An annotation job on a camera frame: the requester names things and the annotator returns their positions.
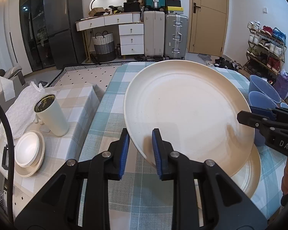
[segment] refrigerator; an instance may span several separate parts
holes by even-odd
[[[83,18],[82,0],[44,0],[49,45],[57,69],[82,63],[85,49],[76,21]]]

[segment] white tumbler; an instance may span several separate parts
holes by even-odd
[[[34,106],[36,115],[56,136],[68,132],[69,125],[54,94],[42,97]]]

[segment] black box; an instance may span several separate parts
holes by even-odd
[[[124,13],[126,12],[140,12],[139,2],[124,2]]]
[[[180,0],[165,0],[165,6],[181,7],[181,2]]]

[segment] beige plaid tablecloth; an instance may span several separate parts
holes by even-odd
[[[46,88],[48,93],[56,91],[56,98],[67,118],[69,130],[62,137],[54,135],[51,131],[49,133],[41,131],[45,139],[45,157],[42,166],[31,177],[23,178],[17,172],[14,173],[14,216],[19,214],[66,160],[79,159],[88,130],[99,106],[94,88],[98,90],[96,85],[89,83]],[[38,130],[39,127],[40,123],[32,123],[26,131]],[[5,143],[0,137],[0,172],[7,178],[8,171],[2,168],[4,146]]]

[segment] blue plaid tablecloth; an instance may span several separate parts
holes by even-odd
[[[92,159],[119,139],[126,127],[123,115],[125,91],[132,78],[152,62],[131,62],[120,66],[97,109],[79,161]],[[227,69],[216,70],[228,78],[248,100],[249,81]],[[280,189],[285,156],[268,148],[258,147],[261,176],[252,197],[254,204],[268,219],[280,207]],[[86,182],[84,182],[79,225],[82,225]],[[109,181],[109,214],[112,230],[171,229],[173,181],[162,182],[156,170],[145,161],[130,141],[125,174],[121,181]]]

